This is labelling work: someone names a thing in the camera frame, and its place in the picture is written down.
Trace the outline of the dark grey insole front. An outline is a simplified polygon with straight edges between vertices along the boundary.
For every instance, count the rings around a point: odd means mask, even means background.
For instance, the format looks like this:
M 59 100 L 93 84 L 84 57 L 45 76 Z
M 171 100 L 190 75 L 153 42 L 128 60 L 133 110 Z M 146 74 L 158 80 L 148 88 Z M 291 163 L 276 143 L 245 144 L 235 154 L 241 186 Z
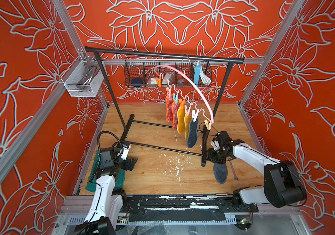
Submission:
M 225 184 L 228 177 L 228 168 L 226 164 L 218 164 L 214 163 L 213 165 L 213 173 L 216 181 L 219 184 Z

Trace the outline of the dark grey insole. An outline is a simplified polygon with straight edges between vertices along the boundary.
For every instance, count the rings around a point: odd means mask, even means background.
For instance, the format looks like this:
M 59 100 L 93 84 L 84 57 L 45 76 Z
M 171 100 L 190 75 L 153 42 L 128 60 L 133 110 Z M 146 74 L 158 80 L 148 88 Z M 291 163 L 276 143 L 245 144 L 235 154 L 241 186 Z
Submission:
M 216 181 L 219 184 L 225 184 L 228 177 L 228 168 L 226 164 L 218 164 L 214 163 L 213 165 L 213 173 Z
M 188 128 L 188 137 L 186 142 L 188 148 L 193 148 L 197 143 L 198 140 L 197 129 L 199 126 L 199 120 L 200 118 L 197 118 L 196 120 L 192 119 L 190 121 Z

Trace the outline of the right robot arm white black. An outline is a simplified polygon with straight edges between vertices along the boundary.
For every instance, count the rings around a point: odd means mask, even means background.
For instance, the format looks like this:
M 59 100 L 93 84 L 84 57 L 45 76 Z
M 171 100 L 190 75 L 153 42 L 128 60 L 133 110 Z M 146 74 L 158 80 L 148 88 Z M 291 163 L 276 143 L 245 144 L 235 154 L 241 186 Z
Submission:
M 218 183 L 224 184 L 228 176 L 227 163 L 242 160 L 263 175 L 263 186 L 241 188 L 233 192 L 234 206 L 270 204 L 276 208 L 296 206 L 305 202 L 307 191 L 296 166 L 291 161 L 280 161 L 251 148 L 242 140 L 233 140 L 226 131 L 217 133 L 207 150 L 206 160 L 214 164 Z

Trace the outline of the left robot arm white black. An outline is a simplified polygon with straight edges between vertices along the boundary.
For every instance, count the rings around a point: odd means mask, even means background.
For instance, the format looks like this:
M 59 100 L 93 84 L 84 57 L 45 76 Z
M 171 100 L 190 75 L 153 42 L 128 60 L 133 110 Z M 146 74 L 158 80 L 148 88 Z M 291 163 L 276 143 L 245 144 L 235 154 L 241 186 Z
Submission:
M 128 159 L 131 144 L 120 148 L 110 147 L 98 151 L 95 171 L 89 182 L 95 184 L 95 194 L 84 222 L 74 229 L 75 235 L 115 235 L 125 193 L 115 193 L 118 171 L 133 170 L 137 159 Z

